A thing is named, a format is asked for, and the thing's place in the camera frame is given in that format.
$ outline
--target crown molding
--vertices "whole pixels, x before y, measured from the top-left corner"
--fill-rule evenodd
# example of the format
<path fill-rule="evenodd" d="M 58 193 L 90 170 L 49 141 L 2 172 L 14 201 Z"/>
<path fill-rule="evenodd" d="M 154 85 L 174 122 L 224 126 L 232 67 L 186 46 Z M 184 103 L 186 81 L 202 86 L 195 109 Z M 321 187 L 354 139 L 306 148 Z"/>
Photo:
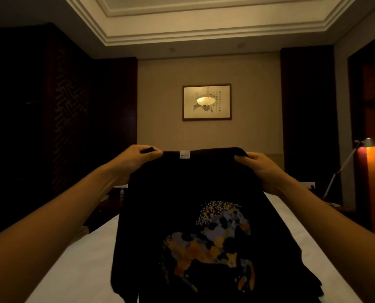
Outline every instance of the crown molding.
<path fill-rule="evenodd" d="M 282 2 L 310 1 L 310 0 L 210 0 L 187 3 L 163 4 L 130 8 L 110 8 L 105 0 L 96 0 L 107 17 L 120 17 L 130 15 L 157 14 L 164 12 L 179 12 L 194 9 L 211 9 L 235 7 L 245 5 L 273 4 Z"/>
<path fill-rule="evenodd" d="M 77 14 L 84 20 L 84 22 L 89 26 L 94 34 L 97 35 L 102 43 L 106 46 L 148 44 L 169 41 L 207 40 L 228 37 L 324 32 L 337 20 L 338 17 L 342 15 L 342 13 L 354 1 L 355 0 L 341 0 L 326 16 L 325 19 L 304 23 L 266 24 L 261 26 L 254 25 L 249 27 L 232 27 L 197 31 L 108 36 L 107 31 L 105 32 L 104 29 L 108 30 L 112 25 L 115 26 L 118 21 L 114 21 L 113 19 L 121 19 L 121 17 L 109 18 L 104 16 L 104 13 L 102 12 L 103 10 L 95 0 L 96 6 L 99 7 L 99 10 L 102 12 L 101 16 L 104 16 L 98 17 L 101 22 L 101 24 L 99 24 L 97 22 L 97 15 L 92 15 L 80 0 L 67 0 L 67 2 L 72 6 Z"/>

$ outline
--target lit lamp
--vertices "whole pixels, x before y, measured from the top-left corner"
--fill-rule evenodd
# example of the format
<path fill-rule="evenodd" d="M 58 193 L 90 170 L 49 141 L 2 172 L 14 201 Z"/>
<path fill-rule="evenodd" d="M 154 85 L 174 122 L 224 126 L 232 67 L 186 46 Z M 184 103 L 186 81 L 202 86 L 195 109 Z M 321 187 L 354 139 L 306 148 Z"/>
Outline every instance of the lit lamp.
<path fill-rule="evenodd" d="M 336 178 L 336 175 L 338 175 L 339 173 L 342 172 L 343 168 L 346 166 L 346 164 L 350 161 L 350 159 L 352 158 L 353 154 L 357 151 L 357 149 L 359 147 L 363 147 L 363 148 L 369 148 L 369 147 L 374 147 L 375 146 L 375 142 L 374 140 L 372 140 L 371 138 L 366 138 L 365 140 L 355 140 L 354 143 L 356 143 L 356 146 L 353 148 L 353 151 L 350 153 L 349 157 L 345 160 L 345 162 L 343 163 L 342 167 L 339 169 L 339 171 L 335 172 L 331 178 L 331 182 L 329 183 L 328 185 L 328 188 L 326 188 L 326 192 L 324 194 L 324 196 L 322 197 L 322 200 L 325 200 L 329 190 L 331 189 L 331 186 L 332 186 L 332 183 L 334 181 L 334 179 Z"/>
<path fill-rule="evenodd" d="M 201 106 L 212 105 L 215 99 L 210 95 L 209 88 L 203 87 L 203 91 L 196 93 L 196 102 Z"/>

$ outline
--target white bedding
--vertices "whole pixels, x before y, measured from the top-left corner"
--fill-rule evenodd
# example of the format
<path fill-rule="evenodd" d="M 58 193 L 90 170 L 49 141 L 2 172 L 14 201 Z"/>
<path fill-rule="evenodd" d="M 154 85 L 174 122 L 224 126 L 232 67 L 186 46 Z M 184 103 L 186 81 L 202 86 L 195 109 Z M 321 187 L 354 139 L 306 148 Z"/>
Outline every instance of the white bedding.
<path fill-rule="evenodd" d="M 303 251 L 304 264 L 321 280 L 324 303 L 361 303 L 291 210 L 266 194 Z M 124 302 L 110 286 L 119 216 L 69 246 L 40 282 L 27 303 Z"/>

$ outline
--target person's left arm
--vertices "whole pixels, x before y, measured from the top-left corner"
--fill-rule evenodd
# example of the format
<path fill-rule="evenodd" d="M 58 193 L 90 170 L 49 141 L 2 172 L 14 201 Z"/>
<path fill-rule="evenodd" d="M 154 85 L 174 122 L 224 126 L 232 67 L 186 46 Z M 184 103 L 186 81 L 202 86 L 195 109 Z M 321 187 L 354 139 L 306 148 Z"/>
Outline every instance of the person's left arm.
<path fill-rule="evenodd" d="M 25 302 L 99 200 L 162 151 L 133 145 L 73 187 L 0 233 L 0 303 Z"/>

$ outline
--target framed picture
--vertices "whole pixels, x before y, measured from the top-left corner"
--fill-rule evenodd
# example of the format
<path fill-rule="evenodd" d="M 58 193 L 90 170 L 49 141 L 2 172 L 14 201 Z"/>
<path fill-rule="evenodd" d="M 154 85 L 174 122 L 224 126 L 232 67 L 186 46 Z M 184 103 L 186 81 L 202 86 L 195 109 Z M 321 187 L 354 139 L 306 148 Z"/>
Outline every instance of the framed picture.
<path fill-rule="evenodd" d="M 231 84 L 182 87 L 182 120 L 231 120 Z"/>

